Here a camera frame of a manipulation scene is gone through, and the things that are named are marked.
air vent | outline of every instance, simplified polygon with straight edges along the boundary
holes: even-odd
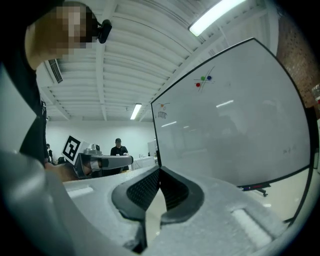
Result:
[[[57,63],[57,60],[56,59],[50,59],[49,60],[49,64],[50,64],[50,67],[51,67],[51,70],[53,72],[53,75],[57,81],[57,83],[61,83],[63,81],[62,79],[62,76],[61,76],[61,73],[60,73],[60,70],[59,70],[59,67],[58,67],[58,63]]]

